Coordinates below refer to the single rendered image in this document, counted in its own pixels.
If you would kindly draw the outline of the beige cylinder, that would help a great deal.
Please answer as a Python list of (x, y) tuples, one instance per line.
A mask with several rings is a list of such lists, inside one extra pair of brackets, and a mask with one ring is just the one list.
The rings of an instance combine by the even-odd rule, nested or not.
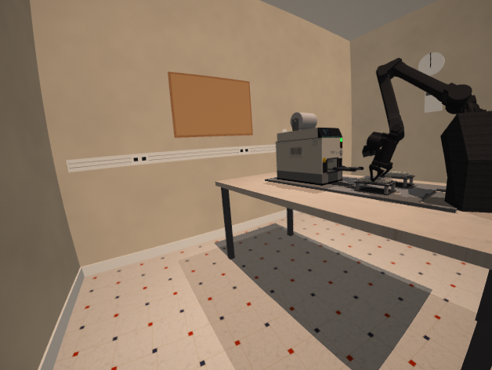
[(299, 118), (299, 130), (301, 129), (313, 129), (317, 126), (317, 116), (315, 114), (299, 113), (296, 112), (291, 116), (292, 119)]

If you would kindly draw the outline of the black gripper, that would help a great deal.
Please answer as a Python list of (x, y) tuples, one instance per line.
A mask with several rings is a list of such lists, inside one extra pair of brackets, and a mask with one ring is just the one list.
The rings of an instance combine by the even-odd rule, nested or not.
[[(393, 163), (391, 162), (393, 152), (389, 152), (388, 154), (386, 153), (387, 151), (384, 152), (385, 153), (383, 155), (381, 162), (373, 160), (373, 162), (369, 165), (372, 182), (374, 182), (379, 176), (383, 177), (393, 167)], [(386, 171), (380, 169), (380, 167), (386, 169)], [(374, 179), (373, 179), (373, 170), (378, 171), (378, 175)]]

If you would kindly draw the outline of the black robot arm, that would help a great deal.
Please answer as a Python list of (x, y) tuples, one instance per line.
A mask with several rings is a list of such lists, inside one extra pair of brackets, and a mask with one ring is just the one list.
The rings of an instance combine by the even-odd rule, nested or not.
[[(369, 135), (367, 145), (364, 146), (362, 154), (364, 157), (374, 155), (375, 161), (382, 161), (384, 151), (387, 151), (387, 154), (394, 152), (396, 145), (404, 138), (403, 121), (391, 83), (393, 77), (402, 78), (431, 94), (446, 106), (446, 110), (450, 114), (487, 111), (479, 108), (476, 103), (476, 96), (472, 96), (472, 88), (470, 86), (455, 85), (454, 83), (448, 85), (409, 67), (400, 58), (379, 66), (376, 70), (376, 75), (390, 131), (389, 133), (373, 132)], [(382, 146), (382, 144), (384, 145)], [(380, 147), (382, 149), (379, 149)]]

